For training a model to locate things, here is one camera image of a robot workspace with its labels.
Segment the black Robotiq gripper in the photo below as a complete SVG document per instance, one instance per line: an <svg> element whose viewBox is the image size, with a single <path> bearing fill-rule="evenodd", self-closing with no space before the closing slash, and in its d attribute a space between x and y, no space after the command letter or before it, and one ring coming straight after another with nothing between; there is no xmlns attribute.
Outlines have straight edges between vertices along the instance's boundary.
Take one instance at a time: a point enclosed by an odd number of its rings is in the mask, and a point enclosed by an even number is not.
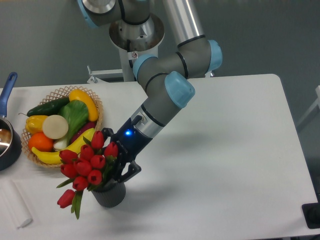
<svg viewBox="0 0 320 240"><path fill-rule="evenodd" d="M111 183L127 182L142 170L135 159L152 140L136 128L142 119L142 117L135 117L133 120L129 118L116 133L109 127L101 130L104 142L114 142L118 147L117 160L111 170Z"/></svg>

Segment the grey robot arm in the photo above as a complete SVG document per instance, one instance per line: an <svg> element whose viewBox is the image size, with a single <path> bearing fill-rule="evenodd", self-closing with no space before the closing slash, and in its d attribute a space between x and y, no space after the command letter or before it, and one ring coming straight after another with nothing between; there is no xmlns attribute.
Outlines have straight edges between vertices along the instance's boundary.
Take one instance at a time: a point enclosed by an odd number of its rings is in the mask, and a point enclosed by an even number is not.
<svg viewBox="0 0 320 240"><path fill-rule="evenodd" d="M105 180L122 183L141 171L136 156L195 95L189 79L219 68L222 50L206 38L191 0L163 2L178 48L166 58L158 58L164 25L151 13L148 0L80 0L77 4L89 26L109 24L124 80L137 81L147 95L117 132L103 130L119 150Z"/></svg>

